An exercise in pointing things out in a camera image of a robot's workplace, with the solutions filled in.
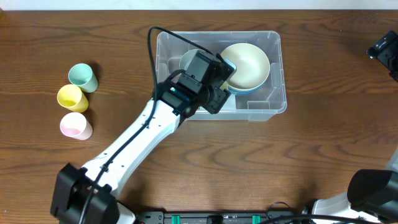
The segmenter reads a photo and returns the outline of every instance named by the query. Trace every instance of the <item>cup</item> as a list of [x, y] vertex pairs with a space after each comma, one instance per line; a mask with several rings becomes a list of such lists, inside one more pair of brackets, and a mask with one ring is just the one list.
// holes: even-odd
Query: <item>cup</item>
[[91, 67], [85, 63], [79, 63], [69, 70], [70, 83], [80, 87], [86, 93], [92, 93], [98, 88], [98, 80]]
[[88, 100], [76, 85], [67, 84], [57, 94], [58, 103], [74, 112], [84, 112], [88, 108]]
[[66, 137], [86, 140], [93, 134], [93, 127], [81, 113], [72, 112], [65, 115], [60, 123], [60, 129]]

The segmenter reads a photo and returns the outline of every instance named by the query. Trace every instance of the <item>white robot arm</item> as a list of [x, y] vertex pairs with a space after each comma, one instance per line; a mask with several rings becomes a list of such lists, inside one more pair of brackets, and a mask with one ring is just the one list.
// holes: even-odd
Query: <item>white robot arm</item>
[[[219, 112], [231, 94], [220, 86], [235, 70], [228, 59], [198, 51], [186, 71], [176, 70], [156, 85], [157, 100], [150, 100], [110, 147], [81, 169], [67, 164], [58, 173], [51, 214], [67, 224], [133, 223], [135, 215], [117, 201], [127, 180], [151, 150], [199, 106], [211, 114]], [[178, 74], [175, 83], [172, 79]]]
[[[398, 220], [398, 150], [385, 170], [359, 170], [348, 191], [328, 199], [317, 200], [313, 215], [359, 218], [374, 223], [394, 223]], [[329, 220], [313, 220], [317, 224], [332, 224]]]
[[[102, 165], [116, 152], [137, 130], [144, 125], [145, 120], [149, 117], [154, 101], [147, 103], [144, 111], [139, 115], [136, 121], [123, 132], [120, 137], [115, 140], [105, 151], [96, 156], [93, 160], [88, 161], [84, 168], [87, 169], [86, 176], [91, 180], [95, 180], [100, 172]], [[154, 116], [149, 123], [148, 128], [144, 129], [133, 141], [128, 144], [124, 150], [109, 165], [108, 171], [105, 172], [98, 182], [98, 185], [111, 186], [111, 194], [118, 198], [124, 184], [130, 178], [138, 165], [145, 157], [155, 148], [158, 143], [172, 134], [180, 123], [180, 115], [173, 113], [173, 108], [163, 101], [157, 102]], [[120, 217], [118, 224], [134, 223], [136, 216], [125, 206], [118, 203]]]

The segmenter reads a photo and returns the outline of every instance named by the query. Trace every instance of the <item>clear plastic bin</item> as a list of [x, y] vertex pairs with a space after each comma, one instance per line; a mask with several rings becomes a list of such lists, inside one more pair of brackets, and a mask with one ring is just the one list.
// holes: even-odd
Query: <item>clear plastic bin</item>
[[[231, 95], [218, 114], [209, 114], [200, 108], [190, 119], [221, 120], [240, 119], [266, 121], [275, 114], [286, 110], [286, 89], [282, 64], [280, 36], [274, 31], [209, 31], [175, 32], [182, 37], [199, 44], [212, 53], [222, 53], [230, 45], [249, 43], [263, 50], [271, 64], [270, 74], [263, 86], [247, 96]], [[183, 54], [196, 47], [161, 32], [157, 36], [156, 70], [158, 82], [164, 81], [171, 72], [179, 69]]]

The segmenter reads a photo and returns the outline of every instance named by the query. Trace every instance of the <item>wooden table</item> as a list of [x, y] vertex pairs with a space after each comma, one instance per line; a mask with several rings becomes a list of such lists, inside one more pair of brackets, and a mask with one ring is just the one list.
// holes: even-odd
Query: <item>wooden table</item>
[[[383, 169], [398, 143], [398, 83], [366, 50], [398, 28], [397, 11], [4, 12], [0, 21], [0, 223], [56, 223], [55, 177], [108, 147], [152, 92], [151, 25], [170, 30], [274, 30], [288, 107], [264, 123], [189, 121], [130, 178], [121, 200], [168, 211], [298, 207]], [[56, 94], [90, 63], [99, 88], [87, 141], [62, 136]]]

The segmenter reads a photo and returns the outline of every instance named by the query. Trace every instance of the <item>mint green cup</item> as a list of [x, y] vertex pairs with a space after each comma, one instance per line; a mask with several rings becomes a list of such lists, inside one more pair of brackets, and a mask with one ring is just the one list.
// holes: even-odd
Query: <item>mint green cup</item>
[[78, 86], [86, 93], [92, 93], [98, 88], [98, 80], [91, 67], [85, 63], [79, 63], [69, 70], [70, 83]]

